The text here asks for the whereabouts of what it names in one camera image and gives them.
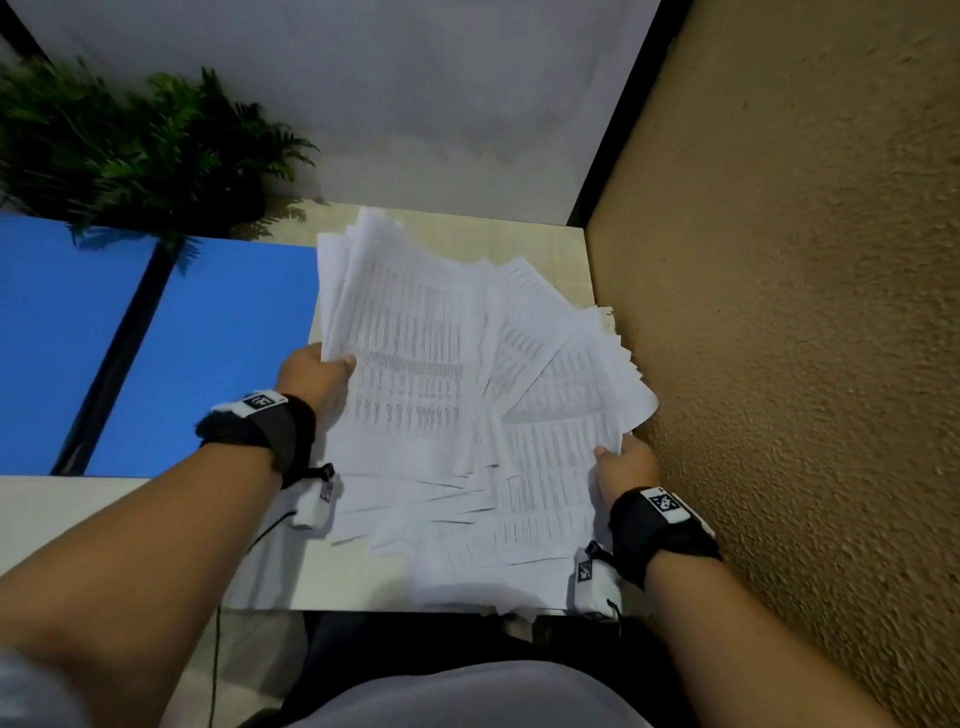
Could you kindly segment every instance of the tan textured wall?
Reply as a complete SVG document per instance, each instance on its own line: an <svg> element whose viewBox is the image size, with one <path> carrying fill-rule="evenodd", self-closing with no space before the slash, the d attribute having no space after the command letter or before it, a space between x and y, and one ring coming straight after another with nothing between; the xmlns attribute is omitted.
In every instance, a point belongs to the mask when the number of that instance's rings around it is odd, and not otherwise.
<svg viewBox="0 0 960 728"><path fill-rule="evenodd" d="M960 3L697 0L588 227L668 484L909 725L960 725Z"/></svg>

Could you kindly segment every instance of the blue surface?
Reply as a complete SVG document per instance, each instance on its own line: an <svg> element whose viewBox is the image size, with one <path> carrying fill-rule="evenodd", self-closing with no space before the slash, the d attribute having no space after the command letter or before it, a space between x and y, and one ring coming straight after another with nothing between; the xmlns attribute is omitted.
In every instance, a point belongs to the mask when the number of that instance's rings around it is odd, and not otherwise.
<svg viewBox="0 0 960 728"><path fill-rule="evenodd" d="M211 406L276 382L307 343L317 305L314 248L205 239L174 271L87 475L153 477L193 452Z"/></svg>
<svg viewBox="0 0 960 728"><path fill-rule="evenodd" d="M64 223L0 214L0 473L50 472L153 249L82 251Z"/></svg>

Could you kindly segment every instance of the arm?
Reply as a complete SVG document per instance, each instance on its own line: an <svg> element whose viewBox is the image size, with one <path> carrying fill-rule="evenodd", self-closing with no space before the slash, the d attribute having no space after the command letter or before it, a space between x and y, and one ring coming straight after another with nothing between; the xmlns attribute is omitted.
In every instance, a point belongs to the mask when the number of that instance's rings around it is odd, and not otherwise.
<svg viewBox="0 0 960 728"><path fill-rule="evenodd" d="M660 485L653 451L630 435L623 445L619 456L597 451L608 505L634 488ZM896 728L721 562L662 550L647 566L643 586L705 728Z"/></svg>
<svg viewBox="0 0 960 728"><path fill-rule="evenodd" d="M319 409L353 362L294 352L276 389ZM264 448L206 445L0 578L0 645L57 670L94 725L156 725L280 487Z"/></svg>

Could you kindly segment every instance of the potted plant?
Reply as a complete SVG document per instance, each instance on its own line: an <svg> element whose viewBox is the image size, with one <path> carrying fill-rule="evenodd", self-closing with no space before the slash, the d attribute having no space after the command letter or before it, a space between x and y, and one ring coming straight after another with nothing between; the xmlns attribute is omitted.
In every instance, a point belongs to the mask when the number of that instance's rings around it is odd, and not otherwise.
<svg viewBox="0 0 960 728"><path fill-rule="evenodd" d="M0 202L63 220L97 247L107 226L156 236L188 261L193 236L225 237L264 213L262 178L313 164L306 139L231 102L216 74L156 74L113 93L80 64L0 68Z"/></svg>

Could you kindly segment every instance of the black wrist strap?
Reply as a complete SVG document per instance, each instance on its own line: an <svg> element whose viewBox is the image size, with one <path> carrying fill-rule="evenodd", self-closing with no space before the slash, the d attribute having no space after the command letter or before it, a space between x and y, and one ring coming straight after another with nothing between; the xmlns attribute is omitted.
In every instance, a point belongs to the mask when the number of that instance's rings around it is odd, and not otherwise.
<svg viewBox="0 0 960 728"><path fill-rule="evenodd" d="M682 522L667 522L639 488L627 491L613 504L610 531L613 555L608 561L620 576L640 589L646 579L647 565L658 551L723 561L720 546L695 515Z"/></svg>
<svg viewBox="0 0 960 728"><path fill-rule="evenodd" d="M213 411L197 423L200 447L209 443L266 448L274 453L274 468L283 475L283 488L303 479L310 468L310 450L317 432L317 416L299 397L283 395L284 404L240 417Z"/></svg>

